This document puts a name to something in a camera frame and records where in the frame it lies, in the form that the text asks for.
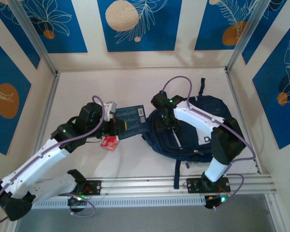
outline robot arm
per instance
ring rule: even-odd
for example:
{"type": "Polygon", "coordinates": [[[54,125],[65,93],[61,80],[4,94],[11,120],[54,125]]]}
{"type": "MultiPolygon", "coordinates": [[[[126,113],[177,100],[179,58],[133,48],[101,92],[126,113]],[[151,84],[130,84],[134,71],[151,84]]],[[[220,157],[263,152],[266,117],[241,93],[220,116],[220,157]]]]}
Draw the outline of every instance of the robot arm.
{"type": "Polygon", "coordinates": [[[104,104],[104,121],[100,127],[87,137],[57,146],[46,154],[44,151],[59,142],[84,135],[95,128],[102,116],[102,107],[98,103],[90,102],[82,107],[79,116],[71,118],[67,123],[58,126],[42,148],[27,160],[15,172],[0,180],[0,191],[8,187],[0,195],[0,206],[11,221],[23,217],[34,203],[48,198],[69,193],[74,190],[82,191],[86,179],[77,171],[68,171],[62,177],[37,183],[37,181],[56,163],[70,155],[79,146],[86,143],[87,138],[118,135],[127,129],[127,124],[113,118],[116,104],[104,104]]]}
{"type": "Polygon", "coordinates": [[[157,122],[160,130],[179,127],[181,120],[201,130],[211,141],[213,159],[203,174],[204,183],[207,182],[207,185],[217,182],[231,161],[245,148],[235,135],[217,123],[227,125],[243,137],[235,118],[224,119],[193,105],[188,106],[186,99],[178,95],[168,99],[165,94],[158,93],[151,103],[162,114],[161,120],[157,122]]]}

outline backpack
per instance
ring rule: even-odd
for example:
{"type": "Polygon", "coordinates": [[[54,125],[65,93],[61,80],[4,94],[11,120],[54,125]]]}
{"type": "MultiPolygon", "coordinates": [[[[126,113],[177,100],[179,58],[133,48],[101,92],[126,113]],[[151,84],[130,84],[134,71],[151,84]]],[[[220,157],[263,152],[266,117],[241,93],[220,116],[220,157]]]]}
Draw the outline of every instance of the backpack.
{"type": "MultiPolygon", "coordinates": [[[[226,104],[213,96],[203,96],[205,78],[201,79],[201,89],[197,97],[190,97],[189,102],[194,106],[209,112],[215,116],[229,118],[231,113],[226,104]]],[[[165,129],[157,132],[156,120],[161,118],[158,110],[154,110],[146,119],[149,132],[143,133],[142,138],[152,147],[154,151],[166,157],[176,160],[174,189],[179,189],[179,168],[181,161],[186,162],[210,162],[212,160],[211,142],[208,137],[203,137],[201,131],[197,131],[192,125],[180,121],[180,127],[175,131],[165,129]]]]}

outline backpack strap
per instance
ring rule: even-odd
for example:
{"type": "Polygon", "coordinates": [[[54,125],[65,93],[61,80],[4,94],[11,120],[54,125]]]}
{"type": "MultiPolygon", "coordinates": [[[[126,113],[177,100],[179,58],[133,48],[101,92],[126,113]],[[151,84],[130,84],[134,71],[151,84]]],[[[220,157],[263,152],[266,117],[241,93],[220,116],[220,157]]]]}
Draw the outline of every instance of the backpack strap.
{"type": "Polygon", "coordinates": [[[199,91],[199,96],[202,96],[204,87],[205,87],[205,78],[201,78],[201,88],[199,91]]]}
{"type": "Polygon", "coordinates": [[[180,163],[182,161],[176,160],[176,165],[175,165],[175,175],[174,175],[174,189],[179,189],[179,176],[180,176],[180,163]]]}

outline barcode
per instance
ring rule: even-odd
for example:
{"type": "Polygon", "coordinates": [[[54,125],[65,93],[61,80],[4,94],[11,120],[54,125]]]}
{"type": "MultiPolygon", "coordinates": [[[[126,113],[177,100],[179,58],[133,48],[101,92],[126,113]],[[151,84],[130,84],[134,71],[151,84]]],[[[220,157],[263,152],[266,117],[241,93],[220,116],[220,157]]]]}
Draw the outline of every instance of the barcode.
{"type": "Polygon", "coordinates": [[[143,111],[142,108],[141,109],[138,109],[138,111],[139,111],[139,116],[144,116],[144,111],[143,111]]]}

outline red package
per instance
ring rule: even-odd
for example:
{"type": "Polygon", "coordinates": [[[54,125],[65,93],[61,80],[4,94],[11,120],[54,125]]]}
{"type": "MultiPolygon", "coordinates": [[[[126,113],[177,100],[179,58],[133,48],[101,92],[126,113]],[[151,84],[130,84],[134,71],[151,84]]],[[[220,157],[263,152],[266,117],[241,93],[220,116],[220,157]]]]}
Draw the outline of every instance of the red package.
{"type": "Polygon", "coordinates": [[[108,136],[103,139],[101,147],[108,149],[110,151],[115,151],[118,143],[119,140],[117,139],[117,136],[108,136]]]}

